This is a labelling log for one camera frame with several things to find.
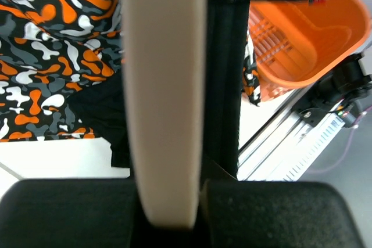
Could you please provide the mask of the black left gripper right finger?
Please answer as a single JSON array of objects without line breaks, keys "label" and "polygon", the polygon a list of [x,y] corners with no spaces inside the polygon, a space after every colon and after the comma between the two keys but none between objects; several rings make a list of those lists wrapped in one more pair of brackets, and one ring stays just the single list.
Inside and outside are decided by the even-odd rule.
[{"label": "black left gripper right finger", "polygon": [[208,181],[212,247],[364,247],[349,207],[318,182]]}]

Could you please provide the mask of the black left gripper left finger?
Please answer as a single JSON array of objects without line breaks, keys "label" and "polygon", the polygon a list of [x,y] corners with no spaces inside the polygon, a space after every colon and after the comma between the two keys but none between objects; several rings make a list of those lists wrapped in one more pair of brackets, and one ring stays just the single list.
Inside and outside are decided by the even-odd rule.
[{"label": "black left gripper left finger", "polygon": [[26,179],[1,199],[1,247],[133,247],[145,227],[132,179]]}]

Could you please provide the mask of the black shorts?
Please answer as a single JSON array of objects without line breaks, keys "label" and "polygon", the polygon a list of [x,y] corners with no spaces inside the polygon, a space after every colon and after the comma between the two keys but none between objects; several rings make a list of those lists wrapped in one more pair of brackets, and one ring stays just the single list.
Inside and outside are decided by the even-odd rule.
[{"label": "black shorts", "polygon": [[207,0],[203,149],[194,226],[175,229],[152,225],[144,213],[134,181],[146,227],[139,231],[133,247],[212,247],[201,207],[201,192],[208,181],[237,181],[240,90],[248,9],[249,0]]}]

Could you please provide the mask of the orange camouflage shorts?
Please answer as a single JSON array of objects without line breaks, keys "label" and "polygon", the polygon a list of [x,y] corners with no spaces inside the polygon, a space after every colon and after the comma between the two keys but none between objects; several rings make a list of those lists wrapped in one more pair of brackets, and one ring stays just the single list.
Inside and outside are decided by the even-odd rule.
[{"label": "orange camouflage shorts", "polygon": [[1,141],[95,138],[67,98],[121,68],[119,0],[1,0]]}]

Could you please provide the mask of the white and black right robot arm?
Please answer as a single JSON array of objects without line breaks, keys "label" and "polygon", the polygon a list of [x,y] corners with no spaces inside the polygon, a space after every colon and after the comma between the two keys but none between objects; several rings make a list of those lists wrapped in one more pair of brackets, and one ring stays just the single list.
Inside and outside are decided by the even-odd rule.
[{"label": "white and black right robot arm", "polygon": [[328,114],[344,115],[356,100],[371,91],[371,75],[361,64],[364,53],[354,53],[319,79],[295,103],[292,111],[312,127],[317,126]]}]

